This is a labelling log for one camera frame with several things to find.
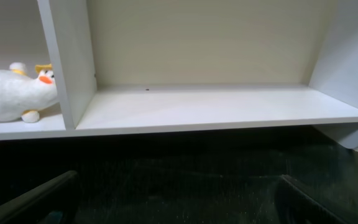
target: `yellow band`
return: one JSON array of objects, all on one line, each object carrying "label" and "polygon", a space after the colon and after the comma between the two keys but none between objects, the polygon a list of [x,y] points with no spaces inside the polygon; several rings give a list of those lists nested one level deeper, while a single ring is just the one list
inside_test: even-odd
[{"label": "yellow band", "polygon": [[23,72],[22,70],[19,70],[19,69],[12,69],[11,71],[14,73],[17,73],[19,75],[27,75],[25,72]]}]

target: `white toy body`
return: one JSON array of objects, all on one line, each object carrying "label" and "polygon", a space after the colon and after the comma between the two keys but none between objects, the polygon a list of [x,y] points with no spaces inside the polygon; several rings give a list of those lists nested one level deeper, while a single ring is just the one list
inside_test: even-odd
[{"label": "white toy body", "polygon": [[39,78],[31,79],[10,70],[0,70],[0,122],[20,117],[25,122],[36,122],[39,120],[38,111],[57,102],[54,79],[48,84]]}]

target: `stuffed duck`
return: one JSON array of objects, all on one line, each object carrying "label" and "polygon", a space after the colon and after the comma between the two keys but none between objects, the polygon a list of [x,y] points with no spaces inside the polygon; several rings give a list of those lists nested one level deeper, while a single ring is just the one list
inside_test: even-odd
[{"label": "stuffed duck", "polygon": [[9,69],[0,70],[0,122],[37,122],[38,111],[58,102],[52,65],[36,65],[36,79],[26,75],[23,63],[12,63]]}]

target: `white shelf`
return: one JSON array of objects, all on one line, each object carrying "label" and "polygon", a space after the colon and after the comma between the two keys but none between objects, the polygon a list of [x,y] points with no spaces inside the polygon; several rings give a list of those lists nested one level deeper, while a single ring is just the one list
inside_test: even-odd
[{"label": "white shelf", "polygon": [[25,123],[21,120],[0,123],[0,140],[31,139],[64,136],[65,125],[59,105],[40,112],[37,123]]},{"label": "white shelf", "polygon": [[77,126],[89,135],[358,122],[358,109],[307,86],[100,88]]}]

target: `toy duck head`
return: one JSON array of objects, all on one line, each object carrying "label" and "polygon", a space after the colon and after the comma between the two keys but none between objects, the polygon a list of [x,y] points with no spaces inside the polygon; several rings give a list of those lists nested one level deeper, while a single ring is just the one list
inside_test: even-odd
[{"label": "toy duck head", "polygon": [[36,65],[35,71],[39,74],[38,80],[47,85],[55,84],[55,75],[53,74],[52,64]]}]

